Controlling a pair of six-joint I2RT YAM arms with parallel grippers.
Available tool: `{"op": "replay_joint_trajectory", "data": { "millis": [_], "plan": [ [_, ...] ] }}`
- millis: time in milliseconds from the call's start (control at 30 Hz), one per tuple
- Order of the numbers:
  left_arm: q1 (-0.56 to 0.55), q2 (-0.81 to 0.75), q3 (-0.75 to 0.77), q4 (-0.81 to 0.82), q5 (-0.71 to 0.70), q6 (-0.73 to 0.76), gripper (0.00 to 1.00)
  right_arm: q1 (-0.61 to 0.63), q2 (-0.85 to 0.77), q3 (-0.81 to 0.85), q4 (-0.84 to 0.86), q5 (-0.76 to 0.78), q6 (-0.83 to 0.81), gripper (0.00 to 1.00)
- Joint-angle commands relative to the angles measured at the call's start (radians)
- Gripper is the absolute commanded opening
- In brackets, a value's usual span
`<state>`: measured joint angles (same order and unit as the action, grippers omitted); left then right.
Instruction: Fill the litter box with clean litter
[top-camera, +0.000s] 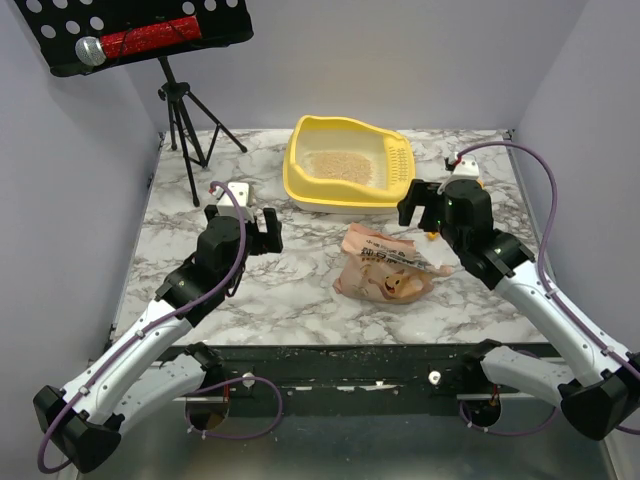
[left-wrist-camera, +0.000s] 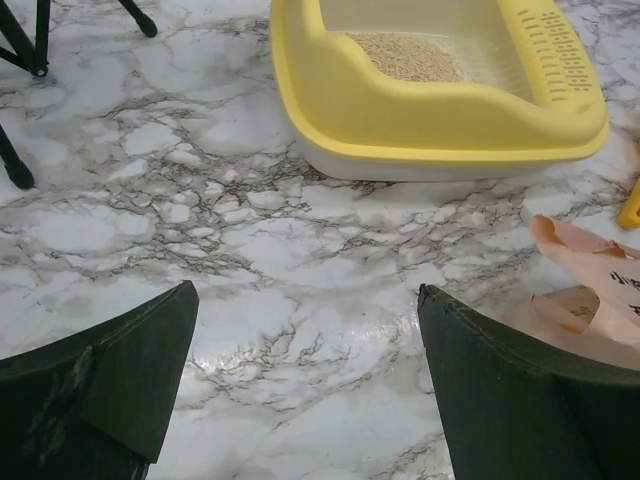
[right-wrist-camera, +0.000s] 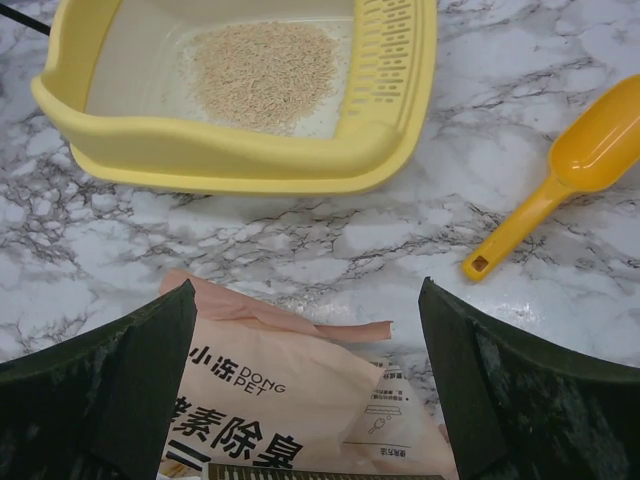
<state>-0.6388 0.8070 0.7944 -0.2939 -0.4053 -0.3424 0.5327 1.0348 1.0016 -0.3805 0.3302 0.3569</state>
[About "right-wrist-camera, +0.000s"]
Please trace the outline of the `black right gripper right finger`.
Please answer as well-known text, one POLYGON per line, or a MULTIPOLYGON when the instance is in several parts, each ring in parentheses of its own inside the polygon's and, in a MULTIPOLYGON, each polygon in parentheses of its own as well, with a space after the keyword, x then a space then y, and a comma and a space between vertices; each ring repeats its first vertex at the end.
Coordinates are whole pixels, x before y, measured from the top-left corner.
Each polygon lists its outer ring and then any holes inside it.
POLYGON ((423 335, 462 479, 636 479, 639 371, 422 284, 423 335))

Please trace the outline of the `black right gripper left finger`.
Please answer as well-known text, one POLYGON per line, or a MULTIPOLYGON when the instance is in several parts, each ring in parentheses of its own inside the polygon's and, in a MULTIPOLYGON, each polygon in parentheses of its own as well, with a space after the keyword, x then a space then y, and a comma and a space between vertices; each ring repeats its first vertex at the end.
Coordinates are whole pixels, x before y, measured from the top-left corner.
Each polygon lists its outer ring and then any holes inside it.
POLYGON ((153 479, 196 321, 190 281, 1 365, 4 479, 153 479))

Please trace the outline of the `pink cat litter bag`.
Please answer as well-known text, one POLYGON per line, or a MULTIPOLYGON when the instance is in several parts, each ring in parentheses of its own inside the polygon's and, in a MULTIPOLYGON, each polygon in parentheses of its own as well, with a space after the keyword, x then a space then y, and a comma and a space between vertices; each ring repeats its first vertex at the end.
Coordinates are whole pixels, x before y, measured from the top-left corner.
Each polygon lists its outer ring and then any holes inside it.
POLYGON ((197 319, 161 478, 196 479, 213 463, 456 477, 442 426, 369 350, 389 323, 317 325, 180 270, 160 290, 187 282, 197 319))

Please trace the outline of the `orange plastic scoop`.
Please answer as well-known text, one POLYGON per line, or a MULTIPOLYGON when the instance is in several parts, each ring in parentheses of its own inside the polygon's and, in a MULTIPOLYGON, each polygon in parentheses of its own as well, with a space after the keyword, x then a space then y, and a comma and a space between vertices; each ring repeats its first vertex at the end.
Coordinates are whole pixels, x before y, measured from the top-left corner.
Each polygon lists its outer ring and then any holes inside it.
POLYGON ((462 264, 479 282, 563 201, 617 182, 639 160, 639 77, 620 81, 560 135, 549 151, 549 175, 462 264))

